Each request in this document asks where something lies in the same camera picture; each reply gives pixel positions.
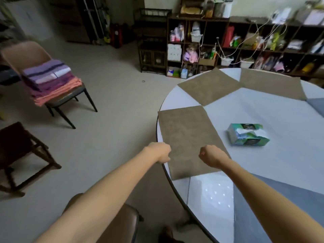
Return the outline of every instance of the round table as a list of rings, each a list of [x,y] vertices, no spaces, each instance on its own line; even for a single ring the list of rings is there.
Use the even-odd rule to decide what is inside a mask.
[[[239,81],[240,68],[221,70]],[[324,98],[320,87],[301,83],[307,98]],[[160,110],[199,105],[176,86]],[[324,194],[324,118],[307,102],[241,88],[204,109],[231,158],[247,171]],[[270,142],[263,148],[232,146],[226,134],[230,123],[263,124]],[[163,141],[158,121],[156,138]],[[167,163],[164,170],[176,196],[204,233],[213,242],[233,243],[234,195],[229,177],[216,172],[171,181]]]

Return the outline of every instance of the green tissue box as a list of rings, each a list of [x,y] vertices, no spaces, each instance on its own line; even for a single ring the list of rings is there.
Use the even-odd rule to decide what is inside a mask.
[[[233,145],[264,146],[270,141],[261,124],[230,124],[227,131]]]

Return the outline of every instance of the brown placemat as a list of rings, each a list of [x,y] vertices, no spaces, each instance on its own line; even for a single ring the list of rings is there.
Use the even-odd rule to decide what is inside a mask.
[[[178,86],[203,106],[242,87],[240,82],[218,68],[180,83]]]
[[[168,162],[172,180],[219,171],[198,157],[207,144],[229,155],[202,106],[160,111],[158,117],[163,141],[172,149]]]
[[[307,99],[300,78],[242,68],[240,82],[248,89],[296,100]]]

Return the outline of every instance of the chair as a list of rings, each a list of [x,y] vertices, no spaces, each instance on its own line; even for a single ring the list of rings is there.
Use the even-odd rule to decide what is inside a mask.
[[[29,153],[33,153],[45,160],[48,165],[36,174],[32,175],[26,181],[16,185],[14,178],[12,177],[14,169],[10,167],[10,165]],[[3,169],[5,171],[6,178],[10,185],[10,188],[0,185],[0,191],[22,197],[25,193],[21,192],[21,189],[25,188],[32,181],[38,179],[40,175],[52,167],[61,169],[61,166],[55,162],[48,151],[48,147],[25,130],[20,122],[14,123],[0,130],[0,170]]]
[[[33,41],[22,42],[4,48],[1,50],[1,55],[2,58],[11,66],[11,68],[16,71],[18,75],[20,75],[23,79],[25,78],[25,76],[23,75],[24,69],[39,66],[52,59],[51,56],[45,51],[45,49],[43,49],[38,43]],[[61,109],[59,109],[59,107],[73,98],[76,101],[79,101],[77,99],[77,96],[83,92],[87,96],[95,112],[98,112],[84,84],[70,90],[67,93],[51,99],[50,101],[45,103],[45,106],[53,117],[54,113],[52,111],[52,108],[57,111],[58,114],[61,115],[61,117],[64,118],[64,120],[68,122],[73,129],[75,129],[75,126],[61,111]]]
[[[81,196],[82,193],[73,196],[63,213]],[[142,222],[144,219],[140,216],[138,211],[130,205],[124,204],[106,230],[102,233],[97,243],[134,243],[139,221]]]

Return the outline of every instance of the person's left hand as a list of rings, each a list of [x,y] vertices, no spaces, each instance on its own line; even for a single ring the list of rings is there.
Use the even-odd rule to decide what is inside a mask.
[[[145,149],[156,162],[163,164],[170,161],[169,153],[171,152],[171,147],[164,142],[151,142]]]

